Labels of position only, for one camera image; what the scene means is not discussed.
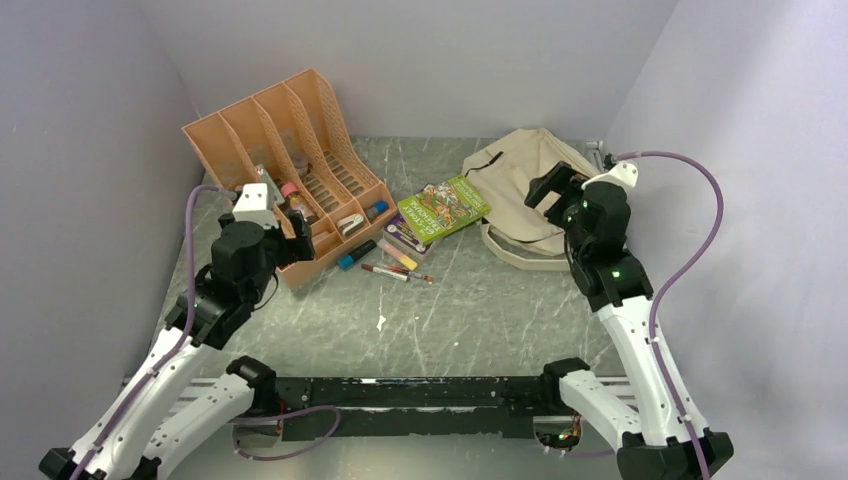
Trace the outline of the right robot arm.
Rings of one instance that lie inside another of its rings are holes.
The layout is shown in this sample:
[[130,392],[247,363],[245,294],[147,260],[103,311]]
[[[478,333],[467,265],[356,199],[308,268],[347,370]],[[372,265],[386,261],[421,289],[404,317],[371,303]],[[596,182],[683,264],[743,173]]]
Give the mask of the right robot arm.
[[569,271],[610,335],[632,388],[626,404],[579,359],[546,365],[542,406],[569,408],[587,420],[615,453],[624,479],[709,479],[734,454],[725,432],[714,432],[695,405],[656,318],[658,295],[641,262],[626,247],[631,217],[627,192],[638,170],[620,163],[588,178],[564,162],[529,183],[525,198],[563,229]]

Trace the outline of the beige canvas backpack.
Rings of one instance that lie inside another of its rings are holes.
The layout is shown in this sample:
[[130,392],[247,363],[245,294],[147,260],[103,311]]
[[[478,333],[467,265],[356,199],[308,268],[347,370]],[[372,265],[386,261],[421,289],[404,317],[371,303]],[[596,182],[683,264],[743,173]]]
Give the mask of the beige canvas backpack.
[[564,231],[548,222],[544,211],[559,198],[524,204],[530,181],[564,162],[577,173],[599,173],[576,148],[544,128],[517,129],[463,162],[462,174],[490,206],[480,221],[484,245],[501,261],[525,271],[567,272]]

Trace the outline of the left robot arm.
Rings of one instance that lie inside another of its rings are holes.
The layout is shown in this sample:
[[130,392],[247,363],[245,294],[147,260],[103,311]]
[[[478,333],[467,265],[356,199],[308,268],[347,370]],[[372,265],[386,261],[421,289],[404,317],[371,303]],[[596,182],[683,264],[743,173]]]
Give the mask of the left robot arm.
[[280,413],[276,373],[259,360],[232,361],[209,393],[169,414],[208,357],[259,308],[280,267],[315,256],[304,217],[287,215],[287,238],[269,211],[224,214],[211,260],[189,281],[146,360],[91,429],[39,463],[48,479],[163,479],[224,424],[263,423]]

